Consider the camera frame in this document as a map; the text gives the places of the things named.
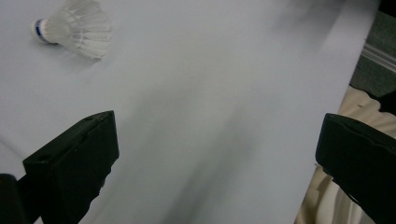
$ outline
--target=white surface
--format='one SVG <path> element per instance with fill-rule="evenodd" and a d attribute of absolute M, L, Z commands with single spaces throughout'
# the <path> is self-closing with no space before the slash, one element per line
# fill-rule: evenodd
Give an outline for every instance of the white surface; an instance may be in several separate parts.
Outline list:
<path fill-rule="evenodd" d="M 94 62 L 30 37 L 62 1 L 2 2 L 0 140 L 22 159 L 113 109 L 120 159 L 82 223 L 292 223 L 377 1 L 101 3 Z"/>

